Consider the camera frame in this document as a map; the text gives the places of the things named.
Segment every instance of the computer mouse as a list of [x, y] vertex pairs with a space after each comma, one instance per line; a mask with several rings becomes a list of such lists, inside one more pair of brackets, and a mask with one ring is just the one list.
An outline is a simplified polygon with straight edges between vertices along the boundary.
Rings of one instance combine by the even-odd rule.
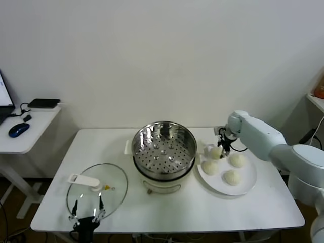
[[28, 123], [19, 123], [17, 125], [14, 125], [12, 128], [10, 128], [8, 134], [12, 138], [17, 138], [20, 134], [25, 132], [30, 125]]

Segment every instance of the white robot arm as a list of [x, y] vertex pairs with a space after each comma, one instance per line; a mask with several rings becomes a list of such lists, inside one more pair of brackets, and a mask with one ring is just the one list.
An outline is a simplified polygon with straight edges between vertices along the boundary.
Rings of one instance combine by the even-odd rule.
[[324, 151], [302, 144], [289, 146], [281, 132], [240, 110], [230, 115], [226, 126], [216, 127], [215, 134], [221, 138], [223, 157], [240, 138], [257, 158], [289, 171], [288, 188], [293, 197], [319, 213], [312, 224], [312, 241], [324, 242]]

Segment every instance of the lid handle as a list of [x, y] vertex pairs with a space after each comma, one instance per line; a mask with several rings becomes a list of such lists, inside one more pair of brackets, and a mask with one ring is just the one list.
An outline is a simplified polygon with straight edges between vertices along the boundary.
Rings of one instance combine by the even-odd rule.
[[96, 178], [83, 176], [79, 174], [71, 174], [67, 180], [68, 183], [89, 186], [92, 191], [99, 191], [102, 189], [100, 181]]

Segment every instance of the stainless steel steamer basket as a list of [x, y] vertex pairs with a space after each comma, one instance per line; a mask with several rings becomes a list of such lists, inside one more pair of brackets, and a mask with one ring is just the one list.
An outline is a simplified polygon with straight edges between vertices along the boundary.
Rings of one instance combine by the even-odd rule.
[[184, 126], [157, 121], [140, 129], [132, 141], [137, 169], [155, 181], [173, 181], [193, 167], [197, 143]]

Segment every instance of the white table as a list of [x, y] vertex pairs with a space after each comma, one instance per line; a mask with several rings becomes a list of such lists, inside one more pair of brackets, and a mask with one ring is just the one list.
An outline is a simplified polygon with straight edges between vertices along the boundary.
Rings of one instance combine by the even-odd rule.
[[[14, 125], [23, 123], [24, 121], [20, 117], [7, 118], [0, 125], [0, 154], [28, 153], [59, 111], [60, 107], [49, 109], [49, 111], [31, 111], [30, 115], [32, 119], [27, 122], [30, 124], [30, 128], [17, 138], [9, 137], [8, 131]], [[18, 108], [14, 112], [19, 114], [20, 109]], [[33, 203], [40, 203], [42, 200], [43, 196], [38, 194], [41, 183], [35, 183], [33, 187], [29, 186], [29, 184], [11, 167], [10, 163], [3, 158], [0, 159], [0, 174], [12, 183], [1, 198], [1, 203], [4, 203], [14, 186], [27, 196], [17, 215], [18, 219], [24, 218], [30, 205]]]
[[[214, 143], [212, 128], [190, 129], [197, 140]], [[137, 129], [80, 130], [67, 152], [31, 223], [36, 231], [69, 232], [66, 182], [71, 173], [99, 163], [115, 163], [128, 177], [122, 205], [95, 230], [98, 233], [224, 232], [301, 227], [304, 218], [277, 169], [246, 155], [255, 163], [255, 188], [242, 197], [208, 191], [191, 173], [180, 191], [147, 194], [132, 158], [124, 155], [125, 142]]]

